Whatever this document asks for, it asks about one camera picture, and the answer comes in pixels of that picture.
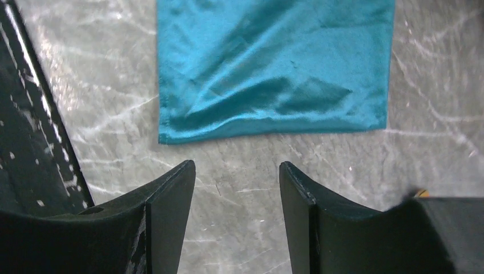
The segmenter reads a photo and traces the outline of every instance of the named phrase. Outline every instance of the teal satin cloth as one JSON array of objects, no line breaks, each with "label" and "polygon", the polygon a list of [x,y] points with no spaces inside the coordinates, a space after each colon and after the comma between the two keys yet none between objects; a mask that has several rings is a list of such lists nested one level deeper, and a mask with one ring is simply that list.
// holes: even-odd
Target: teal satin cloth
[{"label": "teal satin cloth", "polygon": [[159,0],[159,143],[385,128],[394,0]]}]

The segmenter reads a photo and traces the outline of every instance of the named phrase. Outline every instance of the yellow object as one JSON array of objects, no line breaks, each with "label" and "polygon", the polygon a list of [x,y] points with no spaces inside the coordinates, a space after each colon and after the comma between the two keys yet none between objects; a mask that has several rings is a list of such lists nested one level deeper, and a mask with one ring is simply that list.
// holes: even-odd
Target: yellow object
[{"label": "yellow object", "polygon": [[426,198],[430,197],[429,191],[428,190],[419,190],[416,194],[415,197],[418,198]]}]

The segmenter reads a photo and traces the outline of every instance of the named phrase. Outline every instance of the black plastic part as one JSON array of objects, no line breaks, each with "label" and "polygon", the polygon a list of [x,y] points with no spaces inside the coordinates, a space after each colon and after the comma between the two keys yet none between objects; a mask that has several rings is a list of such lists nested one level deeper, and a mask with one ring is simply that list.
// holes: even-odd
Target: black plastic part
[{"label": "black plastic part", "polygon": [[484,199],[410,199],[386,212],[280,166],[294,274],[484,273]]},{"label": "black plastic part", "polygon": [[0,208],[34,216],[94,202],[14,1],[0,2]]},{"label": "black plastic part", "polygon": [[185,161],[79,215],[0,211],[0,273],[175,274],[194,185]]}]

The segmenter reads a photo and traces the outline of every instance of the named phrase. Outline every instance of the gray marble surface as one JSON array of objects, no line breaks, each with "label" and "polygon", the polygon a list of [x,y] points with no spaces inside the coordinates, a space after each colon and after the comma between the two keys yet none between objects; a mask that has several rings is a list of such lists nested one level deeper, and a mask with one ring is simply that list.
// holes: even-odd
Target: gray marble surface
[{"label": "gray marble surface", "polygon": [[290,273],[277,169],[366,206],[412,186],[484,196],[484,2],[398,0],[388,129],[156,143],[155,0],[18,0],[96,203],[184,159],[197,182],[179,273]]}]

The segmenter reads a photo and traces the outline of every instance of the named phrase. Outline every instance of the satin fabric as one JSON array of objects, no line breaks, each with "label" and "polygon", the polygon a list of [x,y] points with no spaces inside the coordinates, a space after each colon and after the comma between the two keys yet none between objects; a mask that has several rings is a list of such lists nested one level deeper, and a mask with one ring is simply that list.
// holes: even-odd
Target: satin fabric
[{"label": "satin fabric", "polygon": [[385,128],[394,0],[159,0],[159,143]]}]

